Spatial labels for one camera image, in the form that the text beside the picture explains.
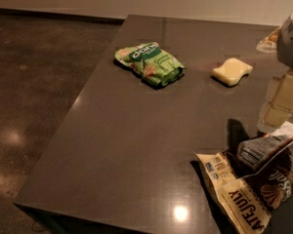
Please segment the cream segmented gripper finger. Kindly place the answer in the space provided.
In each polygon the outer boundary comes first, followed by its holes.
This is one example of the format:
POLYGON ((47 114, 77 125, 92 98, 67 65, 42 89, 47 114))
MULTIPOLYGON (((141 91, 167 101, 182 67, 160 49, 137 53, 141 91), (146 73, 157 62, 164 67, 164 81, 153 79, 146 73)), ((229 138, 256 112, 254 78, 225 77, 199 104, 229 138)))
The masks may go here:
POLYGON ((272 133, 279 129, 293 113, 293 68, 282 77, 273 77, 269 83, 257 129, 262 133, 272 133))

